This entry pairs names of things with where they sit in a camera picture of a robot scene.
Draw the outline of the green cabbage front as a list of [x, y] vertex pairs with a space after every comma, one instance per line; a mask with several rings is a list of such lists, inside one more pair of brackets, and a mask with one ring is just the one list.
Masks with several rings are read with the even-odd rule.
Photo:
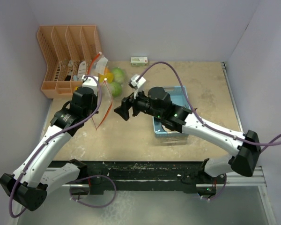
[[119, 97], [122, 94], [122, 86], [118, 82], [109, 83], [109, 90], [113, 97]]

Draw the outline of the green cabbage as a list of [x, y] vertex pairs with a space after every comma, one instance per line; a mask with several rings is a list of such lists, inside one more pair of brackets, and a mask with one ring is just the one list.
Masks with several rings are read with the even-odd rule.
[[119, 97], [122, 94], [122, 86], [118, 82], [109, 83], [109, 90], [113, 97]]
[[125, 73], [121, 68], [115, 67], [111, 70], [114, 75], [113, 80], [117, 83], [123, 84], [125, 81]]

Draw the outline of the clear orange zip bag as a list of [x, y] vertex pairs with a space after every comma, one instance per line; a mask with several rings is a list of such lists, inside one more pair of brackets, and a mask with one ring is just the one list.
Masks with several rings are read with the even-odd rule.
[[87, 74], [97, 76], [100, 84], [107, 84], [113, 97], [116, 98], [122, 94], [126, 73], [123, 69], [112, 66], [102, 52], [99, 52], [91, 61]]

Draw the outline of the yellow starfruit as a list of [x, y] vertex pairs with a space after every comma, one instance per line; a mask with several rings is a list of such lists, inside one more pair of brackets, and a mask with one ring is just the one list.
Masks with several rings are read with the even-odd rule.
[[109, 72], [109, 73], [106, 73], [106, 74], [100, 74], [99, 76], [99, 82], [100, 83], [103, 83], [104, 81], [106, 81], [107, 83], [111, 83], [113, 82], [114, 80], [114, 74]]

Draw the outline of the green cabbage back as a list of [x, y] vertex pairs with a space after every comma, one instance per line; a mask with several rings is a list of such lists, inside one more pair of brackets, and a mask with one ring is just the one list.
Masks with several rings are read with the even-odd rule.
[[123, 84], [125, 81], [125, 73], [121, 68], [115, 67], [111, 70], [114, 75], [113, 80], [117, 83]]

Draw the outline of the orange fruit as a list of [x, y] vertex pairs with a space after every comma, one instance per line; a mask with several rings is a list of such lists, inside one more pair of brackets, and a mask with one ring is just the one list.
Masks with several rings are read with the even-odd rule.
[[107, 67], [105, 67], [104, 74], [109, 73], [109, 72], [110, 72], [109, 69]]

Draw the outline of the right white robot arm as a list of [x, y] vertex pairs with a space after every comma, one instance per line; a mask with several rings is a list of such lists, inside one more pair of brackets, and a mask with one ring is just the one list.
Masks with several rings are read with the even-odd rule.
[[200, 122], [190, 109], [174, 104], [162, 87], [151, 88], [147, 95], [143, 91], [137, 96], [131, 94], [123, 98], [114, 111], [124, 120], [129, 120], [129, 109], [133, 110], [133, 116], [148, 114], [171, 131], [194, 135], [227, 151], [223, 157], [203, 161], [199, 171], [203, 183], [210, 183], [215, 177], [229, 172], [245, 177], [253, 175], [261, 153], [256, 132], [250, 130], [243, 134], [218, 125], [215, 127], [219, 132], [215, 132]]

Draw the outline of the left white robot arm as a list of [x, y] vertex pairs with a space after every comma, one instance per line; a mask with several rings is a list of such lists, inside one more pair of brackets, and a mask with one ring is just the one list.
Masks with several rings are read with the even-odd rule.
[[57, 111], [43, 138], [28, 158], [12, 174], [4, 173], [0, 185], [9, 196], [8, 211], [12, 218], [16, 201], [24, 210], [35, 211], [46, 197], [62, 185], [74, 181], [82, 184], [87, 179], [87, 166], [72, 159], [53, 174], [46, 169], [61, 148], [82, 128], [102, 102], [100, 86], [81, 86], [74, 91], [72, 99]]

